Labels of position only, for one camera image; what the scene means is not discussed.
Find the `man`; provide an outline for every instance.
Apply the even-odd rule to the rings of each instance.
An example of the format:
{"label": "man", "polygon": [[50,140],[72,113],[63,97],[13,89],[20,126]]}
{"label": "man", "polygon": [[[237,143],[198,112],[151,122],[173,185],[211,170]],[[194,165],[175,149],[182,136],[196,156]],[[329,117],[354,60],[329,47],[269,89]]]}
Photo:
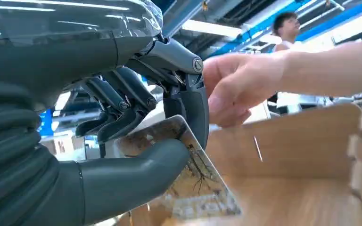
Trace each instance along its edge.
{"label": "man", "polygon": [[249,109],[278,91],[346,97],[362,92],[362,42],[305,53],[226,54],[205,61],[210,121],[242,124]]}
{"label": "man", "polygon": [[[300,23],[295,13],[286,12],[278,15],[274,20],[273,32],[281,37],[282,42],[276,45],[273,51],[292,49],[299,30]],[[316,107],[320,100],[321,97],[279,92],[277,94],[277,110],[280,114],[296,113]]]}

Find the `ceiling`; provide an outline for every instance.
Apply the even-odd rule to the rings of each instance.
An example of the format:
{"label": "ceiling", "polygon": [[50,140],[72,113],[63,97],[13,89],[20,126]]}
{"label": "ceiling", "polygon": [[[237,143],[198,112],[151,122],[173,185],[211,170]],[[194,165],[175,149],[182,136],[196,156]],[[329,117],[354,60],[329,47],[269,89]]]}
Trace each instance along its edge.
{"label": "ceiling", "polygon": [[[164,27],[166,27],[166,24],[176,20],[179,17],[180,9],[190,1],[198,0],[153,0],[164,11]],[[237,27],[241,28],[244,32],[249,30],[249,25],[246,24],[247,21],[271,4],[275,4],[275,0],[208,0],[206,2],[207,10],[198,10],[191,19]],[[349,9],[360,3],[362,3],[362,0],[330,0],[328,4],[324,0],[321,4],[311,6],[312,9],[299,18],[300,23],[303,25],[301,32],[308,31],[340,14],[343,9]],[[183,29],[178,30],[173,35],[173,38],[202,58],[208,57],[226,43],[234,41],[220,35],[192,32]],[[259,49],[261,52],[268,52],[273,46],[273,44],[259,41],[253,43],[248,48],[244,48],[243,51]],[[99,104],[89,97],[82,88],[77,87],[72,90],[65,108],[60,112],[60,117],[68,118],[68,120],[62,120],[58,130],[76,127],[82,121],[90,120],[91,114],[98,113],[99,111]]]}

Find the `ribbed hose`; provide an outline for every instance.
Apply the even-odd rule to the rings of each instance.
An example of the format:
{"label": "ribbed hose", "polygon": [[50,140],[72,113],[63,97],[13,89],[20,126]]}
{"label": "ribbed hose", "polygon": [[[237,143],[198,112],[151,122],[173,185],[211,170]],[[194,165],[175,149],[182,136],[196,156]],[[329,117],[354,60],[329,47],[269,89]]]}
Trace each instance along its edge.
{"label": "ribbed hose", "polygon": [[59,163],[38,143],[40,118],[25,103],[29,95],[7,88],[0,89],[0,226],[82,226],[114,217],[164,193],[189,159],[181,141],[168,139],[132,159]]}
{"label": "ribbed hose", "polygon": [[0,226],[20,225],[58,178],[58,161],[38,144],[39,123],[34,111],[0,106]]}

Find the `white surface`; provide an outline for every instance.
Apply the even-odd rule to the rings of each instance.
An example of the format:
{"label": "white surface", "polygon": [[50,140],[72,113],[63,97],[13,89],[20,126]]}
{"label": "white surface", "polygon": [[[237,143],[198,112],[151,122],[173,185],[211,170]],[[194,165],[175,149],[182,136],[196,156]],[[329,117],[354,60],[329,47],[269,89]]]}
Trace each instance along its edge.
{"label": "white surface", "polygon": [[242,33],[242,29],[236,27],[228,27],[218,24],[211,24],[196,20],[187,20],[183,25],[182,29],[196,32],[204,32],[210,34],[224,35],[228,37],[237,37]]}

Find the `gray robot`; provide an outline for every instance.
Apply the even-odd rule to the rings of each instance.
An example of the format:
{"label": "gray robot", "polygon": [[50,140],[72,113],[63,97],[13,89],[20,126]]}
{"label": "gray robot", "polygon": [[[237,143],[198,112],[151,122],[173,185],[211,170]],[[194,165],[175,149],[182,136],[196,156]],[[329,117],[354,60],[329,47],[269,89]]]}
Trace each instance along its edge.
{"label": "gray robot", "polygon": [[0,0],[0,226],[81,226],[161,195],[189,151],[176,139],[136,158],[58,162],[39,144],[38,113],[82,87],[102,107],[77,128],[101,144],[155,108],[136,73],[164,90],[166,117],[182,115],[205,147],[202,60],[161,35],[149,0]]}

